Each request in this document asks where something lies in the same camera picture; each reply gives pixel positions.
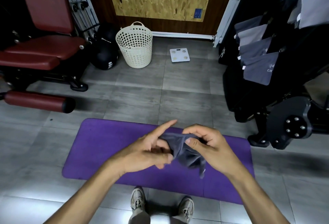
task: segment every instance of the white scale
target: white scale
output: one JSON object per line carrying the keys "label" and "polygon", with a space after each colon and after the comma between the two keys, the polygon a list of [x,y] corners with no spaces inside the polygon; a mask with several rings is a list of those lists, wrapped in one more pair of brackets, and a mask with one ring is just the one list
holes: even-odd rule
{"label": "white scale", "polygon": [[170,49],[170,57],[173,63],[190,61],[187,48]]}

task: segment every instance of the left hand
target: left hand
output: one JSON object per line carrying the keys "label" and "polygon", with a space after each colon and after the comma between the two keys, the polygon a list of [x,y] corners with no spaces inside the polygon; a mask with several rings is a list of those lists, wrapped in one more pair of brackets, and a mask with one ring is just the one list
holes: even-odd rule
{"label": "left hand", "polygon": [[165,140],[159,139],[169,127],[173,126],[177,120],[171,120],[150,133],[138,138],[134,143],[116,153],[110,160],[116,160],[120,166],[121,175],[127,172],[136,172],[153,165],[159,169],[165,164],[170,164],[173,156],[170,147]]}

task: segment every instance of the forearm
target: forearm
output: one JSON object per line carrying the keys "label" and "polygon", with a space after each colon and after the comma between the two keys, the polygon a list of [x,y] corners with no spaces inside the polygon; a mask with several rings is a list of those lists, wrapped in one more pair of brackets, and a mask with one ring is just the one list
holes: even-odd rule
{"label": "forearm", "polygon": [[289,223],[242,164],[239,164],[236,172],[228,174],[227,177],[239,193],[253,224]]}
{"label": "forearm", "polygon": [[45,224],[89,223],[107,192],[120,176],[121,171],[117,162],[106,161]]}

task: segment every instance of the hand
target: hand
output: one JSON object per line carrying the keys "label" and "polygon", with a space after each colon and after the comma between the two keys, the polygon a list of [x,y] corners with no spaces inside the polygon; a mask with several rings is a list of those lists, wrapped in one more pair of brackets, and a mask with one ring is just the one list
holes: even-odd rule
{"label": "hand", "polygon": [[118,162],[121,175],[140,171],[153,165],[162,169],[165,164],[170,164],[173,160],[170,147],[165,140],[159,139],[159,136],[176,122],[177,120],[171,120],[160,125],[111,157],[110,160]]}
{"label": "hand", "polygon": [[201,137],[207,142],[207,144],[203,144],[195,138],[185,141],[188,146],[198,151],[214,169],[228,176],[238,172],[243,166],[218,130],[195,124],[183,130],[183,134],[188,133]]}

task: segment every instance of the pants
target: pants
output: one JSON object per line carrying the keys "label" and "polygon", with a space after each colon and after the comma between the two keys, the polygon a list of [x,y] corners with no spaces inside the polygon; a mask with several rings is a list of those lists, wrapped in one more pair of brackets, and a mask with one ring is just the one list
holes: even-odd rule
{"label": "pants", "polygon": [[[186,222],[183,221],[183,216],[174,216],[170,218],[170,224],[186,224]],[[129,219],[128,224],[150,224],[151,218],[148,213],[143,211],[142,209],[136,209],[133,211],[132,216]]]}

